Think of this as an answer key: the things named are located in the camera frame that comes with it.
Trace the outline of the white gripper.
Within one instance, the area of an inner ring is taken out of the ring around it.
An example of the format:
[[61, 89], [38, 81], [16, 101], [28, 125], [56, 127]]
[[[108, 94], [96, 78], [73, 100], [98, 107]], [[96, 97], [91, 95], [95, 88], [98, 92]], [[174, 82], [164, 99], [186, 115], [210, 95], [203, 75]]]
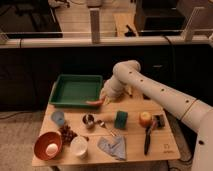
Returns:
[[116, 77], [111, 77], [104, 83], [104, 91], [106, 94], [101, 94], [99, 100], [108, 105], [111, 103], [110, 98], [118, 98], [124, 93], [125, 85], [120, 82]]

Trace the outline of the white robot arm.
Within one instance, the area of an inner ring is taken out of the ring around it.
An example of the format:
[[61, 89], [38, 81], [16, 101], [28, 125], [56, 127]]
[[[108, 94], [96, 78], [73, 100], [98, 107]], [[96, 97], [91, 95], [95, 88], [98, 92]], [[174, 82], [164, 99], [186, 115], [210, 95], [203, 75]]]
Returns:
[[115, 100], [124, 93], [126, 85], [141, 91], [197, 133], [191, 171], [213, 171], [213, 106], [154, 81], [140, 70], [141, 65], [136, 60], [115, 64], [100, 97]]

